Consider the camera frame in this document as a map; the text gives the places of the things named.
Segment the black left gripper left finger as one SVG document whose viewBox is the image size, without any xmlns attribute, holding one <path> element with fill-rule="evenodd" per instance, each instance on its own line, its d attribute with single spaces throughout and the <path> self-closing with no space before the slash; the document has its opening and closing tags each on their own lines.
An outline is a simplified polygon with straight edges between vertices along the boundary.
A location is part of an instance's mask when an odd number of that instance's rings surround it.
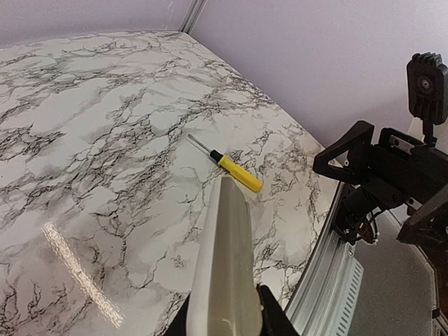
<svg viewBox="0 0 448 336">
<path fill-rule="evenodd" d="M 188 303 L 184 302 L 166 330 L 166 336 L 186 336 Z"/>
</svg>

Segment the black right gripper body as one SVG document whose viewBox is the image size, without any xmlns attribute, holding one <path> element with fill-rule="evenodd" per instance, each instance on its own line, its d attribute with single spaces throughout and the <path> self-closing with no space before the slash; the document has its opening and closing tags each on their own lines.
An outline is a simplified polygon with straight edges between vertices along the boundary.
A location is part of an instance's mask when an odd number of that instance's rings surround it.
<svg viewBox="0 0 448 336">
<path fill-rule="evenodd" d="M 373 145 L 373 130 L 352 127 L 341 138 L 349 161 L 341 181 L 353 189 L 342 200 L 345 213 L 425 205 L 447 185 L 447 154 L 393 128 L 382 129 Z"/>
</svg>

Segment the white remote control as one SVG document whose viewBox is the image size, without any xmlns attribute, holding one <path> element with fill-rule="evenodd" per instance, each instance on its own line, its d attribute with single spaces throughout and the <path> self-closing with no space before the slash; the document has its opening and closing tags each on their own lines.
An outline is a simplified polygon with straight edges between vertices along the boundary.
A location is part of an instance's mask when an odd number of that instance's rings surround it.
<svg viewBox="0 0 448 336">
<path fill-rule="evenodd" d="M 251 217 L 230 177 L 212 186 L 186 314 L 187 335 L 260 335 Z"/>
</svg>

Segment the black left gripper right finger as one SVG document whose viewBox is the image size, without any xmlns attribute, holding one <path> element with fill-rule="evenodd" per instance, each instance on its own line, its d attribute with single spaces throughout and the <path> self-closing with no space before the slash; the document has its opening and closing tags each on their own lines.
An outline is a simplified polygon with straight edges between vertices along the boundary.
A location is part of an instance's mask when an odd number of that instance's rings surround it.
<svg viewBox="0 0 448 336">
<path fill-rule="evenodd" d="M 266 285 L 257 285 L 262 306 L 261 336 L 298 336 L 271 290 Z"/>
</svg>

